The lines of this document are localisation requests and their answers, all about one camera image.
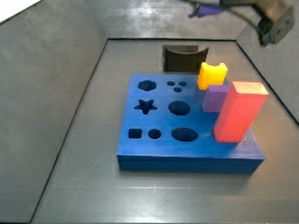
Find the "red block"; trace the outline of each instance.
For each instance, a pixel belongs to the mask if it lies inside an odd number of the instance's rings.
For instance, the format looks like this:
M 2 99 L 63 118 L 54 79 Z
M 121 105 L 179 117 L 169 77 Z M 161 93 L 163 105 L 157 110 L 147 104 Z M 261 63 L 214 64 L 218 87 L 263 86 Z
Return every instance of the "red block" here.
M 214 128 L 218 142 L 242 141 L 267 96 L 267 89 L 261 82 L 233 81 Z

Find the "hexagon hole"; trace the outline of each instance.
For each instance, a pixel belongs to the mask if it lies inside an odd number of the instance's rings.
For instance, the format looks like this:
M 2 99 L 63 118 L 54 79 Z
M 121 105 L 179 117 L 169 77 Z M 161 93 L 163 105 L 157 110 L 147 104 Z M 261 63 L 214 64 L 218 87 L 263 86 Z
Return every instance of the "hexagon hole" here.
M 138 87 L 145 91 L 151 91 L 157 89 L 157 83 L 151 80 L 143 80 L 139 82 Z

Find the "gray table surface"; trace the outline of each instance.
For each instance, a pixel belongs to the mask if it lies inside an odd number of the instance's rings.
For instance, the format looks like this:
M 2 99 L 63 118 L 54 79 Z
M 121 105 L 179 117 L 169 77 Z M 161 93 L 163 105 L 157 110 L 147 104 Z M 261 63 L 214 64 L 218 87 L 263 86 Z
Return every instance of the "gray table surface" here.
M 110 40 L 34 222 L 299 222 L 299 128 L 270 89 L 253 123 L 266 154 L 254 175 L 118 169 L 130 74 L 163 72 L 166 44 L 209 46 L 230 81 L 263 82 L 234 42 Z

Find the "yellow arch block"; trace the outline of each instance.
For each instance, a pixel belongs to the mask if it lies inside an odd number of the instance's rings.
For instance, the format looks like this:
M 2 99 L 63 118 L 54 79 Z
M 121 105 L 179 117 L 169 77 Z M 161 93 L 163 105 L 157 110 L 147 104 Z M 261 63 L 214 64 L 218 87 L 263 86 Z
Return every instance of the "yellow arch block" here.
M 201 64 L 201 74 L 198 86 L 201 90 L 207 90 L 209 85 L 222 85 L 227 76 L 229 68 L 225 63 L 218 66 L 210 66 L 206 62 Z

